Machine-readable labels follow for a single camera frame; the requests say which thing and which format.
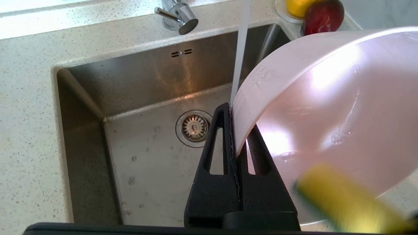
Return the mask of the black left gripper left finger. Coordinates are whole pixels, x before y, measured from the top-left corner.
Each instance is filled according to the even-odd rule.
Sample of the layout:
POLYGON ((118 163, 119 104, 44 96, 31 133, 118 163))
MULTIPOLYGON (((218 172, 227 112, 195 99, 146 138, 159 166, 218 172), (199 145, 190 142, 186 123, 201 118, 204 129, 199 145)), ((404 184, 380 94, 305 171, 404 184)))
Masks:
POLYGON ((221 228, 224 216, 240 210, 239 179, 234 152, 230 104, 214 113, 184 210, 184 226, 221 228), (222 129, 223 174, 210 173, 218 129, 222 129))

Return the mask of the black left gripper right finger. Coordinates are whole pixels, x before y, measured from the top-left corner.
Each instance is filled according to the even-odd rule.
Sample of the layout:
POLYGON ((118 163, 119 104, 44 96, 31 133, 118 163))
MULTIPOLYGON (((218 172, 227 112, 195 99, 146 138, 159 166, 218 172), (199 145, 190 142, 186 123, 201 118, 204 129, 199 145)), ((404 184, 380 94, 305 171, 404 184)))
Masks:
POLYGON ((299 229, 297 209, 257 126, 237 160, 246 228, 299 229))

